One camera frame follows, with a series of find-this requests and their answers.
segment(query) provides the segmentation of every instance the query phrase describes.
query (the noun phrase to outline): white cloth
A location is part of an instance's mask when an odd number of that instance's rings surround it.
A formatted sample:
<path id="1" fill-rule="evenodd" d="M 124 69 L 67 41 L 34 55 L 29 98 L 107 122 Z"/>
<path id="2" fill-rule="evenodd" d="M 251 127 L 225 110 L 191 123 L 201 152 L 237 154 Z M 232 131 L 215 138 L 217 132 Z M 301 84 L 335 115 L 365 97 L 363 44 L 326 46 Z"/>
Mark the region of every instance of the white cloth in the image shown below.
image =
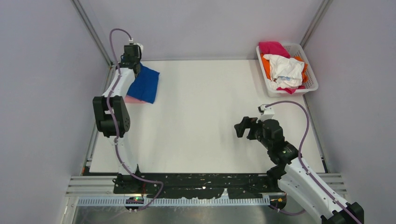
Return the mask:
<path id="1" fill-rule="evenodd" d="M 271 87 L 274 90 L 278 87 L 294 88 L 301 86 L 303 83 L 301 72 L 304 69 L 304 62 L 272 54 L 265 54 L 263 57 L 269 60 Z"/>

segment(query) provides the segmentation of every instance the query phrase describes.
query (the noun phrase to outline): orange cloth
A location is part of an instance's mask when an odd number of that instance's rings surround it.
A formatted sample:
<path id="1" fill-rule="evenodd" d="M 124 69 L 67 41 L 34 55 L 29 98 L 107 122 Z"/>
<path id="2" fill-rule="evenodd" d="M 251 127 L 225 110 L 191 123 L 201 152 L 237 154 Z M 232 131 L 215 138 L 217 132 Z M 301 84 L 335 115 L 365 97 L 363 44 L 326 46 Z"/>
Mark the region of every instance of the orange cloth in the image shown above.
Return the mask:
<path id="1" fill-rule="evenodd" d="M 265 59 L 263 56 L 264 56 L 264 54 L 260 54 L 262 65 L 264 66 L 264 70 L 265 70 L 265 75 L 267 76 L 267 79 L 271 80 L 271 75 L 269 73 L 269 70 L 270 70 L 269 60 Z M 304 62 L 304 60 L 302 60 L 298 56 L 293 57 L 293 58 L 296 59 L 297 61 Z M 301 75 L 303 76 L 303 83 L 306 83 L 308 81 L 308 76 L 305 74 L 307 67 L 308 67 L 308 64 L 304 62 L 303 72 L 301 72 Z"/>

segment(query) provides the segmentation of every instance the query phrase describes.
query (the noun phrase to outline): gray wall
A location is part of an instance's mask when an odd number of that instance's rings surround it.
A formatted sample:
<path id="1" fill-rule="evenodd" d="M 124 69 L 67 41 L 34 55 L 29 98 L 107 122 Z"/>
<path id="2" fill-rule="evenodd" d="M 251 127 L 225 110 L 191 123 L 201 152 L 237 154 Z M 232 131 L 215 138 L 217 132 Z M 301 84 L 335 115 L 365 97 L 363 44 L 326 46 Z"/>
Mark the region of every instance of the gray wall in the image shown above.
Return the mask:
<path id="1" fill-rule="evenodd" d="M 0 30 L 0 223 L 54 224 L 107 65 L 69 0 L 2 0 Z"/>
<path id="2" fill-rule="evenodd" d="M 331 169 L 366 223 L 391 223 L 396 201 L 396 2 L 334 1 L 305 52 L 319 82 L 307 95 Z"/>
<path id="3" fill-rule="evenodd" d="M 321 0 L 83 0 L 106 34 L 144 45 L 143 60 L 255 58 L 260 40 L 300 42 Z M 125 34 L 114 34 L 122 52 Z"/>

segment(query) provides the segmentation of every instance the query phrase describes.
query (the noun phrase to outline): white laundry basket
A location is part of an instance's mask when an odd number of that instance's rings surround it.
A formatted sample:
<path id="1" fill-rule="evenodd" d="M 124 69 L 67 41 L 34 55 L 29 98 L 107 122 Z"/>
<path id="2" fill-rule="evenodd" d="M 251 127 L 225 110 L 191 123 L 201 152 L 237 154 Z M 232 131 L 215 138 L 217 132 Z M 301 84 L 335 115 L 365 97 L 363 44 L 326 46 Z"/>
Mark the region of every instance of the white laundry basket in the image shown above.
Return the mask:
<path id="1" fill-rule="evenodd" d="M 262 74 L 264 76 L 264 80 L 265 80 L 265 85 L 267 87 L 268 96 L 269 97 L 302 96 L 302 95 L 306 94 L 309 91 L 317 90 L 319 85 L 318 85 L 318 82 L 316 81 L 315 75 L 313 74 L 311 65 L 309 64 L 308 59 L 305 56 L 303 48 L 297 43 L 282 43 L 282 46 L 290 54 L 290 57 L 299 56 L 300 58 L 302 58 L 304 60 L 305 63 L 308 64 L 307 70 L 305 71 L 305 74 L 308 76 L 308 81 L 306 83 L 303 83 L 303 86 L 305 86 L 305 89 L 296 90 L 292 95 L 288 94 L 284 90 L 273 90 L 271 88 L 271 85 L 270 85 L 271 80 L 267 79 L 267 76 L 265 75 L 264 66 L 263 66 L 262 61 L 260 59 L 261 51 L 260 51 L 259 46 L 257 46 L 257 48 L 256 48 L 257 56 L 259 58 Z"/>

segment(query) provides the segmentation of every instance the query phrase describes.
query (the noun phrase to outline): folded blue towel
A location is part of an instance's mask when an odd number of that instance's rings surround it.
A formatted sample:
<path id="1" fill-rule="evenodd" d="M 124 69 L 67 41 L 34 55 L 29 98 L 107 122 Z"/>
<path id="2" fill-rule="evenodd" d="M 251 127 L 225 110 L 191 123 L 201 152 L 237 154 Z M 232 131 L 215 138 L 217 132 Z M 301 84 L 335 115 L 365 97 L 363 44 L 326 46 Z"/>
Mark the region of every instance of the folded blue towel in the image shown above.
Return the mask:
<path id="1" fill-rule="evenodd" d="M 140 73 L 129 87 L 127 95 L 152 104 L 156 99 L 158 76 L 160 73 L 142 64 L 140 66 Z"/>

